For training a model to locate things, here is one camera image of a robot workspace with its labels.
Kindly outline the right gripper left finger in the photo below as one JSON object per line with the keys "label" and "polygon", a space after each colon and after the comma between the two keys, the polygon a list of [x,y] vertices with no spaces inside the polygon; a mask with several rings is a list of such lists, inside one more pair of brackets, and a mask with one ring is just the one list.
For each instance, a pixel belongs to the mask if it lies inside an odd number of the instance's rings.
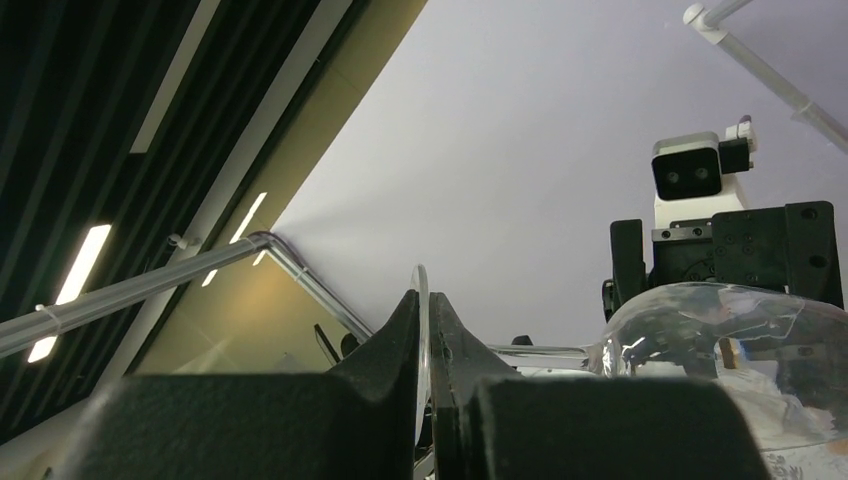
{"label": "right gripper left finger", "polygon": [[419,296],[324,373],[147,375],[97,395],[66,479],[409,479]]}

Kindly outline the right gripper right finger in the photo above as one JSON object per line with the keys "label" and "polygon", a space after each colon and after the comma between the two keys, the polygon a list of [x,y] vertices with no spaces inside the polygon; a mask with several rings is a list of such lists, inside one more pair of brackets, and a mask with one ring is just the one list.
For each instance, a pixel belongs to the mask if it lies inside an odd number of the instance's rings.
{"label": "right gripper right finger", "polygon": [[766,479],[730,397],[676,379],[531,378],[429,298],[439,479]]}

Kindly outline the clear wine glass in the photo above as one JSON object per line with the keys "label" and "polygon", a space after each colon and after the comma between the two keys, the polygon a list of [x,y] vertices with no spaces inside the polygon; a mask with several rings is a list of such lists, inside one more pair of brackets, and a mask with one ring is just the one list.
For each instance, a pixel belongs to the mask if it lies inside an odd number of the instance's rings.
{"label": "clear wine glass", "polygon": [[753,287],[679,283],[627,301],[600,340],[496,353],[526,376],[686,378],[718,384],[772,479],[847,475],[847,315]]}

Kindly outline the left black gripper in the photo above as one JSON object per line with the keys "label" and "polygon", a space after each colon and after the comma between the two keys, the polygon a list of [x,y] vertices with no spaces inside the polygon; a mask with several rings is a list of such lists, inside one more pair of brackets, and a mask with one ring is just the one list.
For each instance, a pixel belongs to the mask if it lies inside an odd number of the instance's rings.
{"label": "left black gripper", "polygon": [[844,305],[828,201],[676,220],[652,230],[651,268],[643,240],[639,219],[610,225],[612,276],[601,288],[606,318],[649,289],[680,282],[737,284]]}

